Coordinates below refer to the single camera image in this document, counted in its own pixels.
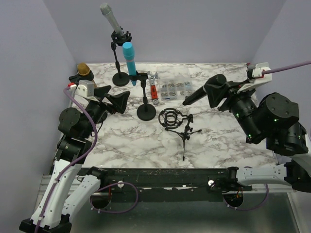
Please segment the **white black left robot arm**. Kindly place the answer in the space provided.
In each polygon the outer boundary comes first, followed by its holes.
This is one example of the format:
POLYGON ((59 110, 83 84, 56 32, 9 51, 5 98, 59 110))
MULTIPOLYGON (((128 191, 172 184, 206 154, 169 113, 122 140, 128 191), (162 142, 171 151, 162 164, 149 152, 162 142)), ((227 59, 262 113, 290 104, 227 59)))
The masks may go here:
POLYGON ((107 114, 126 110, 130 91, 110 95, 111 86, 99 88, 71 84, 64 89, 75 107, 63 110, 59 131, 63 134, 57 144, 54 168, 40 204, 19 230, 25 233, 68 233, 72 220, 95 192, 107 188, 108 180, 96 169, 86 175, 75 191, 70 192, 78 172, 98 140, 96 125, 107 114))

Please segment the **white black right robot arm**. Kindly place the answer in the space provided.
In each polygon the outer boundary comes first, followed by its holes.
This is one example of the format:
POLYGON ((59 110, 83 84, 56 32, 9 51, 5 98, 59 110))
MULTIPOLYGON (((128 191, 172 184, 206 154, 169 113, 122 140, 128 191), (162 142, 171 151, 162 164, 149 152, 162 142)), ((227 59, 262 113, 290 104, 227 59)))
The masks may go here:
POLYGON ((298 104, 274 92, 256 105, 254 88, 247 82, 227 81, 223 74, 207 80, 203 86, 211 108, 231 112, 246 135, 246 142, 259 144, 275 154, 291 159, 283 165, 266 168, 238 168, 224 177, 229 190, 256 183, 283 184, 292 189, 311 191, 311 146, 305 128, 299 123, 298 104))

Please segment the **black microphone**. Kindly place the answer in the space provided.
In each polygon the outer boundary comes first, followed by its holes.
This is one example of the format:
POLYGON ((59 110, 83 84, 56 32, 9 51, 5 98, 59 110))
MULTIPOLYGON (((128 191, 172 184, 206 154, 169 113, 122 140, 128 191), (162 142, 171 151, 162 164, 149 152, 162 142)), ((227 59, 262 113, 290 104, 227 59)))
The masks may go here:
POLYGON ((202 86, 199 89, 197 89, 195 92, 193 92, 191 95, 186 97, 182 104, 184 106, 192 105, 193 103, 195 103, 198 100, 202 99, 206 95, 207 95, 207 92, 206 92, 204 86, 202 86))

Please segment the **black clip desk stand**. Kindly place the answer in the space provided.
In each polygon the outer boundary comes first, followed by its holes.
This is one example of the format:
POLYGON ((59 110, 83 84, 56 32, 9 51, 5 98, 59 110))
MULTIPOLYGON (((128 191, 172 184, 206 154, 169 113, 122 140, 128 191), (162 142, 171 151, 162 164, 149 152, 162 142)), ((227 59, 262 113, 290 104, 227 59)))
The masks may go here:
POLYGON ((148 103, 148 99, 146 96, 146 80, 148 79, 148 74, 147 73, 138 73, 136 71, 135 75, 130 75, 129 79, 131 81, 140 81, 140 86, 143 91, 143 104, 140 105, 137 109, 137 116, 140 120, 143 121, 150 121, 155 118, 156 116, 156 109, 153 105, 148 103))

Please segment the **black tripod shock-mount stand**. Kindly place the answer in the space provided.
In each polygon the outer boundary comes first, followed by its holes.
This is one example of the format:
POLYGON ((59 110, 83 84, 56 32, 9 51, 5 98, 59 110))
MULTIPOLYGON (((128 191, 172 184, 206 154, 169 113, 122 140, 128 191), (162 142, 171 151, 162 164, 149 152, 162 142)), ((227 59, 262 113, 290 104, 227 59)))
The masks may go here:
POLYGON ((193 131, 193 127, 190 126, 193 121, 193 114, 182 114, 179 110, 174 108, 166 108, 159 113, 158 116, 159 124, 165 129, 165 131, 172 132, 181 137, 183 142, 183 157, 182 160, 185 160, 185 142, 186 140, 190 140, 190 137, 194 133, 201 133, 202 129, 197 131, 193 131), (183 132, 177 132, 175 129, 179 128, 184 121, 186 121, 186 125, 184 127, 183 132))

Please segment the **blue microphone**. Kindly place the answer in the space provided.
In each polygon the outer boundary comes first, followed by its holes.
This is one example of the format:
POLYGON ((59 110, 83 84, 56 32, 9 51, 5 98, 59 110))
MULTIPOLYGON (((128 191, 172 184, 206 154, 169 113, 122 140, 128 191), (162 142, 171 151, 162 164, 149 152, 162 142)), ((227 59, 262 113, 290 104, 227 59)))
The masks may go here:
POLYGON ((126 60, 128 74, 130 76, 136 76, 136 64, 135 64, 135 49, 131 42, 125 42, 122 45, 122 53, 126 60))

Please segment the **gold microphone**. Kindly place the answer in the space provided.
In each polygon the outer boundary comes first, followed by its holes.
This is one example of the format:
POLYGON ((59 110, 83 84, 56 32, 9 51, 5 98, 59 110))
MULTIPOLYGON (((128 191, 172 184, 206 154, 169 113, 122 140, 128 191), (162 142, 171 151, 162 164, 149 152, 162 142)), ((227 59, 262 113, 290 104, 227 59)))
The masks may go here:
POLYGON ((77 65, 77 74, 79 75, 80 80, 92 81, 97 87, 94 81, 94 74, 86 63, 79 63, 77 65))

